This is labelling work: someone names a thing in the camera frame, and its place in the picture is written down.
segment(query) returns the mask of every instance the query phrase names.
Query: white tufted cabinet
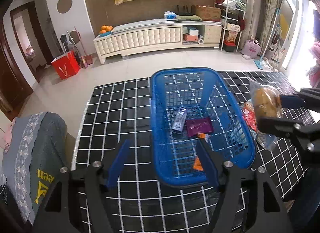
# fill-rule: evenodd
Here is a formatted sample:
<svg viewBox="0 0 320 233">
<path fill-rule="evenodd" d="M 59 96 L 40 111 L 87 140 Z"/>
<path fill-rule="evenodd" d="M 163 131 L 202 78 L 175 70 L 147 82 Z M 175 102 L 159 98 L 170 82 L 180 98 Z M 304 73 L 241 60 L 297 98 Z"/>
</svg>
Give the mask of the white tufted cabinet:
<svg viewBox="0 0 320 233">
<path fill-rule="evenodd" d="M 183 44 L 183 25 L 172 25 L 173 23 L 177 24 L 177 21 L 165 21 L 160 24 L 151 24 L 152 26 L 148 22 L 152 21 L 138 22 L 136 25 L 126 24 L 118 26 L 114 28 L 112 35 L 95 38 L 93 42 L 101 64 L 104 64 L 106 57 L 117 54 L 128 56 L 147 51 L 193 46 L 219 47 L 220 39 L 215 43 L 206 43 L 206 45 L 199 45 L 198 43 Z M 220 37 L 221 23 L 211 22 L 211 24 L 218 27 L 217 35 Z"/>
</svg>

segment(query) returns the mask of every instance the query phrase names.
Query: tile floor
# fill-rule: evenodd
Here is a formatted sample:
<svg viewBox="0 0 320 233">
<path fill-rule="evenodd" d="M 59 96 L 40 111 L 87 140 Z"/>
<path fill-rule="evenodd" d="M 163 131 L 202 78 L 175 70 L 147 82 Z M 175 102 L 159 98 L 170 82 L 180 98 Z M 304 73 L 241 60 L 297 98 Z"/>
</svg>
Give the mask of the tile floor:
<svg viewBox="0 0 320 233">
<path fill-rule="evenodd" d="M 161 69 L 209 67 L 221 70 L 257 70 L 253 60 L 247 61 L 240 53 L 221 52 L 213 48 L 177 49 L 131 55 L 122 60 L 114 56 L 101 65 L 98 59 L 87 69 L 65 80 L 60 80 L 53 67 L 30 96 L 21 116 L 41 111 L 59 114 L 68 126 L 68 133 L 77 136 L 84 107 L 95 86 L 135 78 L 149 77 Z"/>
</svg>

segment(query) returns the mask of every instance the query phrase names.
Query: folded green cloth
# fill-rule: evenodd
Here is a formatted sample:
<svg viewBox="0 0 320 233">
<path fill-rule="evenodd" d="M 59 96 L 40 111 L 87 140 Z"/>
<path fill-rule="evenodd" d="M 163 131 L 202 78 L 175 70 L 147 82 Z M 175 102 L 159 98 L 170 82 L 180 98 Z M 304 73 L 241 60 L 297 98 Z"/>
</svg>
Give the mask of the folded green cloth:
<svg viewBox="0 0 320 233">
<path fill-rule="evenodd" d="M 192 16 L 180 16 L 177 15 L 177 20 L 195 20 L 195 21 L 202 21 L 199 16 L 192 15 Z"/>
</svg>

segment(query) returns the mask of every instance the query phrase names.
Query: purple package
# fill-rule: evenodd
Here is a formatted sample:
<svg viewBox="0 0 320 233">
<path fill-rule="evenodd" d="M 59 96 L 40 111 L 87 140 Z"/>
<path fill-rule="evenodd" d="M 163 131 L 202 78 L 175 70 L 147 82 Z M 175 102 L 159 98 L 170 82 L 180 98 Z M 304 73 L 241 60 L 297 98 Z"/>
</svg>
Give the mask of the purple package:
<svg viewBox="0 0 320 233">
<path fill-rule="evenodd" d="M 190 119 L 186 121 L 188 137 L 195 136 L 197 134 L 210 134 L 213 132 L 212 123 L 210 117 L 200 119 Z"/>
</svg>

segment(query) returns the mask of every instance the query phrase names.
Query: brown wall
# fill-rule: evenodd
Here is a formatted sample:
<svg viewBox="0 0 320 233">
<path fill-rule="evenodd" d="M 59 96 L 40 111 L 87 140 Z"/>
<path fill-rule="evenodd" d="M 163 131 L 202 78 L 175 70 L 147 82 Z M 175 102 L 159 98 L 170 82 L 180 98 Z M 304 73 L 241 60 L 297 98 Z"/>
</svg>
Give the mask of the brown wall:
<svg viewBox="0 0 320 233">
<path fill-rule="evenodd" d="M 92 28 L 98 35 L 102 25 L 118 26 L 130 22 L 163 18 L 176 5 L 213 5 L 214 0 L 133 0 L 118 6 L 115 0 L 85 0 Z"/>
</svg>

